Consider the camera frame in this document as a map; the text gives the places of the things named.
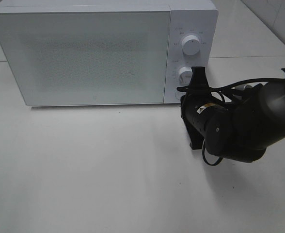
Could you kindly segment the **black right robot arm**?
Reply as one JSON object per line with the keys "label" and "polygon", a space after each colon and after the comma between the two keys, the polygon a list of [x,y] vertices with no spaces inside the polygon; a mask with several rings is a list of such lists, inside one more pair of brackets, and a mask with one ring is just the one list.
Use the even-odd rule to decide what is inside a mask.
{"label": "black right robot arm", "polygon": [[204,67],[191,70],[189,85],[177,88],[191,149],[216,156],[218,163],[251,163],[285,138],[285,77],[213,88]]}

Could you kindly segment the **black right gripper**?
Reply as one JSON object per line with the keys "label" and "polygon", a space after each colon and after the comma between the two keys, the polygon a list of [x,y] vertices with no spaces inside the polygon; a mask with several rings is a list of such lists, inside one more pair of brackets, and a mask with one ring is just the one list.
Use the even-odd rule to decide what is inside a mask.
{"label": "black right gripper", "polygon": [[181,117],[190,136],[227,136],[227,103],[209,87],[205,67],[191,67],[190,86],[180,87]]}

